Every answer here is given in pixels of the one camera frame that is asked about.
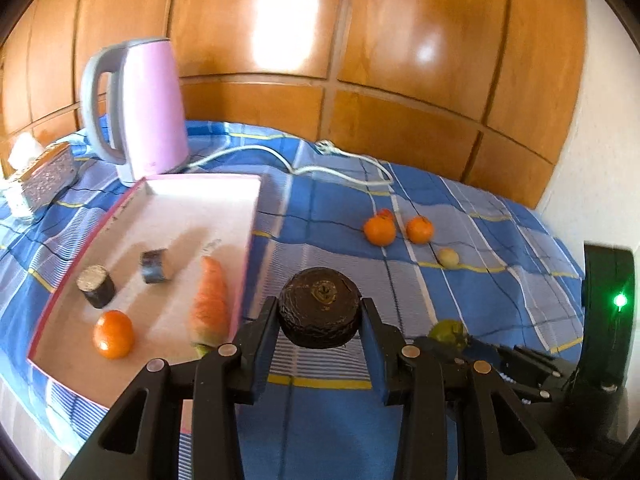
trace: blue plaid tablecloth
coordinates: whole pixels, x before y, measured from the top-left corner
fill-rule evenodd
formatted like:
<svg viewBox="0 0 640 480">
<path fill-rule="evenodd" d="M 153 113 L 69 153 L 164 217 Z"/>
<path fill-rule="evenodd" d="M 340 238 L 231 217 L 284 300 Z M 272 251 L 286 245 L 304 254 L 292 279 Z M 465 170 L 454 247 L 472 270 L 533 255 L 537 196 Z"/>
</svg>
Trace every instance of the blue plaid tablecloth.
<svg viewBox="0 0 640 480">
<path fill-rule="evenodd" d="M 188 121 L 192 160 L 214 150 L 262 144 L 295 168 L 320 165 L 361 180 L 374 166 L 320 155 L 304 140 L 268 128 Z M 83 132 L 66 137 L 82 164 L 80 178 L 35 224 L 10 216 L 0 199 L 0 374 L 24 407 L 69 453 L 78 451 L 104 409 L 50 380 L 26 361 L 38 318 L 83 241 L 126 188 L 114 167 L 91 158 Z M 376 303 L 382 320 L 407 340 L 440 319 L 462 319 L 485 342 L 525 344 L 577 361 L 582 341 L 582 271 L 535 213 L 491 193 L 407 166 L 387 164 L 392 186 L 367 191 L 337 177 L 292 176 L 273 156 L 244 151 L 195 171 L 260 174 L 243 308 L 255 317 L 299 270 L 343 272 Z M 370 245 L 364 221 L 388 208 L 399 226 L 416 214 L 435 225 L 430 245 L 404 236 Z M 460 255 L 443 269 L 441 247 Z M 247 479 L 388 479 L 398 444 L 399 408 L 384 408 L 370 389 L 362 346 L 315 351 L 280 334 L 267 389 L 238 415 Z M 455 427 L 449 425 L 450 457 Z M 190 437 L 180 442 L 180 476 L 190 476 Z M 450 478 L 455 468 L 450 468 Z"/>
</svg>

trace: electric kettle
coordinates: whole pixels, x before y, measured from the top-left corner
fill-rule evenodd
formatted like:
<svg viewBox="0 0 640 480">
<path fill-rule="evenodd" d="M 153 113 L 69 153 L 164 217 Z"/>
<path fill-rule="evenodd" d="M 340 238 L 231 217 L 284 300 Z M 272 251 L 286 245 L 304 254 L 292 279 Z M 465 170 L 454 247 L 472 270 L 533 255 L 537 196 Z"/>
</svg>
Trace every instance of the electric kettle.
<svg viewBox="0 0 640 480">
<path fill-rule="evenodd" d="M 98 83 L 109 73 L 110 145 L 98 123 Z M 87 63 L 80 88 L 82 119 L 97 155 L 116 164 L 125 186 L 184 167 L 189 149 L 178 70 L 168 38 L 146 38 L 102 49 Z"/>
</svg>

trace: kettle handle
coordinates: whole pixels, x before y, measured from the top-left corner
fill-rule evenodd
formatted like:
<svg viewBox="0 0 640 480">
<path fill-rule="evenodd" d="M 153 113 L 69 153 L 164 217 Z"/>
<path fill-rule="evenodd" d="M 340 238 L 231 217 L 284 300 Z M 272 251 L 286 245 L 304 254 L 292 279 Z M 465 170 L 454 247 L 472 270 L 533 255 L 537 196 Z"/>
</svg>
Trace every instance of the kettle handle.
<svg viewBox="0 0 640 480">
<path fill-rule="evenodd" d="M 122 140 L 122 68 L 126 57 L 125 44 L 102 49 L 86 64 L 80 85 L 80 111 L 89 142 L 102 160 L 112 164 L 125 164 L 127 161 Z M 105 142 L 98 122 L 98 83 L 100 76 L 105 72 L 111 73 L 107 88 L 107 106 L 113 147 Z"/>
</svg>

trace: pink-edged tray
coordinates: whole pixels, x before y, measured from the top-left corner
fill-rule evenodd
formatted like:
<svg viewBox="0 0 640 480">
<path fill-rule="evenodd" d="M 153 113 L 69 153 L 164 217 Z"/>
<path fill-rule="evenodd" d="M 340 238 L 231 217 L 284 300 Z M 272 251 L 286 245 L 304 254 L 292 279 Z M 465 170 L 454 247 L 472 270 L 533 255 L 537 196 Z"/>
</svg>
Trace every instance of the pink-edged tray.
<svg viewBox="0 0 640 480">
<path fill-rule="evenodd" d="M 223 266 L 231 310 L 228 339 L 238 330 L 244 277 L 260 191 L 260 177 L 242 174 L 172 174 L 137 182 L 104 215 L 73 260 L 40 316 L 28 360 L 76 394 L 110 408 L 150 359 L 170 364 L 197 358 L 186 326 L 200 281 L 204 246 Z M 139 270 L 142 251 L 167 248 L 175 275 L 147 285 Z M 109 271 L 116 296 L 102 310 L 76 286 L 89 265 Z M 132 320 L 135 345 L 128 356 L 108 360 L 95 351 L 94 324 L 107 310 Z M 183 430 L 190 430 L 190 409 Z"/>
</svg>

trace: silver rivet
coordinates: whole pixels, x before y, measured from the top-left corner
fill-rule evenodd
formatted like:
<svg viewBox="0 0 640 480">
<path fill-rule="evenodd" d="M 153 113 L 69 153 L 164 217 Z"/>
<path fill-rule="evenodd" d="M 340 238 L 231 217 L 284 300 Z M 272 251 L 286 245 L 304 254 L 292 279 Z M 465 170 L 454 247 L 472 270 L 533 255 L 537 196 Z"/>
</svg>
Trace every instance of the silver rivet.
<svg viewBox="0 0 640 480">
<path fill-rule="evenodd" d="M 233 343 L 226 343 L 218 347 L 218 353 L 222 355 L 222 357 L 231 357 L 237 351 L 238 347 L 236 347 L 236 345 L 234 345 Z"/>
<path fill-rule="evenodd" d="M 150 372 L 159 372 L 160 370 L 162 370 L 164 368 L 164 361 L 162 361 L 162 359 L 151 359 L 151 361 L 149 361 L 146 364 L 146 369 L 149 370 Z"/>
<path fill-rule="evenodd" d="M 474 370 L 479 374 L 486 375 L 491 371 L 491 365 L 487 361 L 476 361 L 474 363 Z"/>
<path fill-rule="evenodd" d="M 404 357 L 415 358 L 420 355 L 420 349 L 414 345 L 404 345 L 402 347 L 402 355 Z"/>
</svg>

